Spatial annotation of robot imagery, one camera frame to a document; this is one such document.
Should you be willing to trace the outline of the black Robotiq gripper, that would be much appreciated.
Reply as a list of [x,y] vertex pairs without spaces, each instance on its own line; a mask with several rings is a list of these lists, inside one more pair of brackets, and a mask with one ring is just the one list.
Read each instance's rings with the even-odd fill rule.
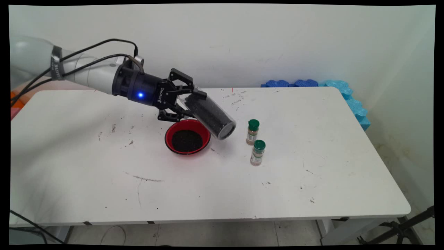
[[[186,86],[176,86],[173,81],[181,81]],[[180,122],[182,119],[195,116],[189,110],[175,107],[171,112],[166,109],[176,105],[176,95],[193,94],[198,98],[207,98],[207,93],[198,90],[193,78],[175,68],[172,68],[167,79],[155,77],[148,73],[126,66],[120,66],[113,80],[112,95],[119,95],[146,106],[159,109],[157,119],[167,122]]]

